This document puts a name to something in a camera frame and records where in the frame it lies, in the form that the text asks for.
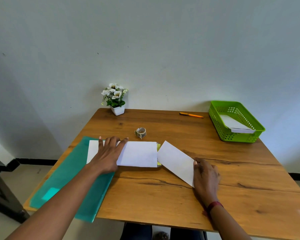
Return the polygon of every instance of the floor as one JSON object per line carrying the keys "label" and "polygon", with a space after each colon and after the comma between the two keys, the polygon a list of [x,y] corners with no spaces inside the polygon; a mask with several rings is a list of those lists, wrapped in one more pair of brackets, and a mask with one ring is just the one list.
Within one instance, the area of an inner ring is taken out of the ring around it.
{"label": "floor", "polygon": [[[0,176],[23,204],[32,190],[48,173],[52,166],[20,165],[13,172],[1,172]],[[0,240],[5,239],[19,223],[0,213]],[[96,218],[93,223],[86,223],[74,219],[64,236],[64,240],[119,240],[124,223],[114,220]],[[165,231],[170,233],[170,228],[153,226],[153,232]],[[207,233],[208,240],[220,240],[218,233]]]}

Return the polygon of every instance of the wristband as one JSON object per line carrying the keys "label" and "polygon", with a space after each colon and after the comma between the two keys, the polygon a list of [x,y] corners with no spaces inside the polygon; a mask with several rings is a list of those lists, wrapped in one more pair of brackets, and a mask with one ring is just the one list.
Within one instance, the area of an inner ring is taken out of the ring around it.
{"label": "wristband", "polygon": [[223,205],[222,205],[220,202],[218,202],[218,201],[214,201],[214,202],[210,203],[210,204],[208,205],[208,207],[207,207],[207,210],[206,210],[206,212],[208,213],[208,215],[210,215],[210,211],[211,211],[212,208],[215,207],[215,206],[222,206],[222,207],[223,207]]}

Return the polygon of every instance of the pen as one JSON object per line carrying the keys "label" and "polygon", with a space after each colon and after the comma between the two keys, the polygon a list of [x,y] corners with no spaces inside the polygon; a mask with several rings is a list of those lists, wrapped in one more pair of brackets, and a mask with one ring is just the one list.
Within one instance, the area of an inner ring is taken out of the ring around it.
{"label": "pen", "polygon": [[182,113],[182,112],[179,112],[179,114],[180,114],[180,115],[192,116],[192,117],[198,117],[198,118],[204,118],[203,116],[195,115],[195,114],[190,114],[190,113]]}

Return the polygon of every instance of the person's left hand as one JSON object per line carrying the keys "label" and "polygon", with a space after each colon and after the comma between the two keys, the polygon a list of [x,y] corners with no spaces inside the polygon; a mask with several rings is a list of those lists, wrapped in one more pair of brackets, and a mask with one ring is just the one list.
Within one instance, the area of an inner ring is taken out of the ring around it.
{"label": "person's left hand", "polygon": [[91,162],[95,165],[100,173],[111,173],[117,170],[117,160],[120,156],[124,145],[128,142],[129,138],[125,138],[122,141],[116,136],[108,137],[103,145],[103,140],[101,136],[99,137],[99,149],[98,153],[93,157]]}

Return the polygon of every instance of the roll of tape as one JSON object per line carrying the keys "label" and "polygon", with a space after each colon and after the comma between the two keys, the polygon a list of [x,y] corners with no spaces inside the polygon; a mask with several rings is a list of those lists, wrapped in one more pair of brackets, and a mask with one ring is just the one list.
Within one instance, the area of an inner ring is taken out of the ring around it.
{"label": "roll of tape", "polygon": [[143,137],[145,137],[147,135],[146,133],[146,129],[143,128],[143,127],[140,127],[138,128],[137,130],[134,131],[134,134],[137,136],[137,137],[140,137],[141,140]]}

